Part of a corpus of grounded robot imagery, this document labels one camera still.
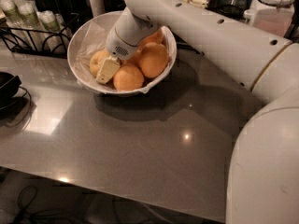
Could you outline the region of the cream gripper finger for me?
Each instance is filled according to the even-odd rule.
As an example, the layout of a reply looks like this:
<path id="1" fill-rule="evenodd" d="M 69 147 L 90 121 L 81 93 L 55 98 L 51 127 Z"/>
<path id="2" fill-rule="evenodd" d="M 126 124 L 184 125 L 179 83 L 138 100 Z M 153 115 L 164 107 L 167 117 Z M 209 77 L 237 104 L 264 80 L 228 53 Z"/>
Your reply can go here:
<path id="1" fill-rule="evenodd" d="M 95 80 L 97 83 L 105 85 L 111 80 L 111 77 L 107 75 L 99 74 Z"/>

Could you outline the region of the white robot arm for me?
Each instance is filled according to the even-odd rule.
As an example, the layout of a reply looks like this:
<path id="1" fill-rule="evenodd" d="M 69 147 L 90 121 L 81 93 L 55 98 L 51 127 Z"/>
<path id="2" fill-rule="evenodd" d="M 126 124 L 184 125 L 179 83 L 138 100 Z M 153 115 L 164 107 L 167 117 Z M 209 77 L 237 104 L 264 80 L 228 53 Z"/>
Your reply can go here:
<path id="1" fill-rule="evenodd" d="M 166 25 L 265 103 L 235 143 L 226 224 L 299 224 L 297 45 L 181 0 L 124 1 L 107 36 L 110 54 L 130 58 L 147 35 Z"/>

